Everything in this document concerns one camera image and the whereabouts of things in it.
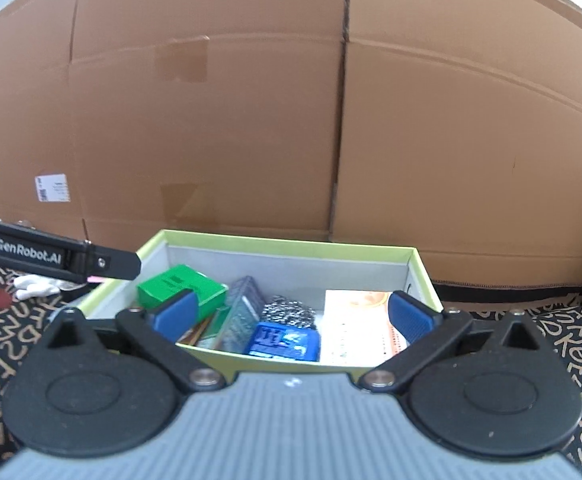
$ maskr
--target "screw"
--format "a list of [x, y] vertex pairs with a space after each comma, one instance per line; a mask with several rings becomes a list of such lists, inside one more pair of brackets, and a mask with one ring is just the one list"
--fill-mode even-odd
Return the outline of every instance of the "screw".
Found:
[[395, 382], [395, 374], [388, 370], [371, 370], [364, 376], [364, 382], [373, 388], [387, 388]]
[[195, 386], [215, 386], [222, 380], [222, 376], [212, 368], [198, 368], [193, 370], [189, 378]]

